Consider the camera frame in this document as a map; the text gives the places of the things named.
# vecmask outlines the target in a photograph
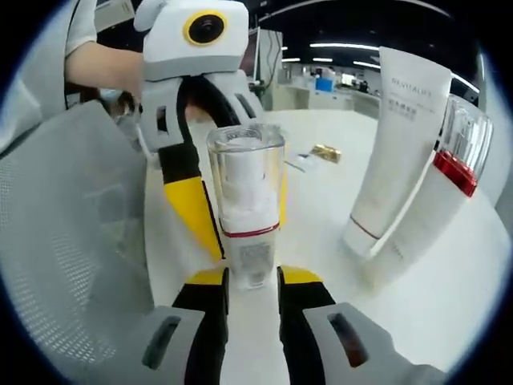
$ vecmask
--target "yellow camera lens ring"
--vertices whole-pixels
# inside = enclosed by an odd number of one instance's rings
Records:
[[[191,36],[191,29],[194,27],[196,22],[200,21],[201,19],[208,19],[209,17],[220,22],[221,30],[220,30],[220,32],[218,32],[217,35],[214,35],[214,37],[212,39],[209,39],[206,42],[199,42],[199,41],[197,41],[197,39],[194,39]],[[199,46],[199,47],[209,46],[209,45],[215,43],[217,40],[219,40],[223,36],[224,32],[226,31],[227,26],[228,26],[228,20],[218,10],[202,10],[200,12],[196,12],[193,16],[188,18],[187,21],[185,22],[184,29],[183,29],[184,38],[189,44],[192,44],[193,46]]]

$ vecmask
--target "red bottle cap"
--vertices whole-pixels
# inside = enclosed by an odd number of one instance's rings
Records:
[[[437,152],[433,166],[447,176],[467,197],[472,197],[478,185],[472,170],[449,151]]]

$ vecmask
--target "cosmetic tube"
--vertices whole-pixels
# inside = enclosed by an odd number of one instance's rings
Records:
[[[382,101],[369,165],[345,243],[360,257],[394,223],[422,176],[442,126],[451,72],[430,60],[380,48]]]

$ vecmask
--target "camera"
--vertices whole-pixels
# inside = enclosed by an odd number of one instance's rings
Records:
[[[212,44],[224,33],[226,18],[221,13],[193,15],[184,26],[184,36],[192,44]]]

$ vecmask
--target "gold object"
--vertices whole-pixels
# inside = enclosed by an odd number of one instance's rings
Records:
[[[323,144],[316,144],[310,154],[319,156],[320,158],[329,162],[338,163],[340,162],[341,152],[336,148],[325,146]]]

